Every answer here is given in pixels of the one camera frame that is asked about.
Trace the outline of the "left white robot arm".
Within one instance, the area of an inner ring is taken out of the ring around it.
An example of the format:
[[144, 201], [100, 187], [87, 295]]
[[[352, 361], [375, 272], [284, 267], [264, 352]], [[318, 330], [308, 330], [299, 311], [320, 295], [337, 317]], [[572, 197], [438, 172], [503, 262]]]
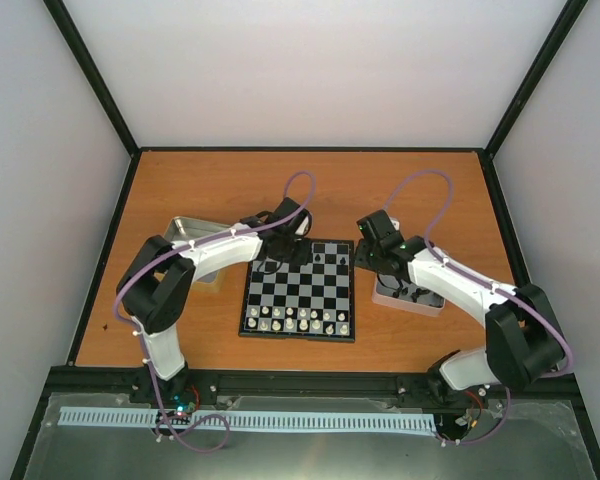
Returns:
[[312, 226], [305, 203], [285, 197], [272, 212], [245, 217], [215, 233], [184, 241], [160, 235], [145, 241], [116, 287], [113, 313], [140, 339], [143, 362], [155, 374], [152, 388], [166, 402], [188, 390], [176, 322], [191, 286], [239, 263], [270, 258], [306, 261], [302, 243]]

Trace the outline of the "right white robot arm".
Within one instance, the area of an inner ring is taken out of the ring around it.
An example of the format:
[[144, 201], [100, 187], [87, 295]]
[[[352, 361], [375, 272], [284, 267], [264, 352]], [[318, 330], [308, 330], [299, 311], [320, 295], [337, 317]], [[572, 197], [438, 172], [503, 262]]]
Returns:
[[540, 287], [499, 283], [454, 261], [426, 238], [406, 239], [384, 210], [359, 219], [357, 226], [360, 267], [429, 290], [484, 328], [483, 347], [457, 351], [432, 366], [434, 378], [447, 388], [500, 384], [522, 391], [572, 366], [569, 345]]

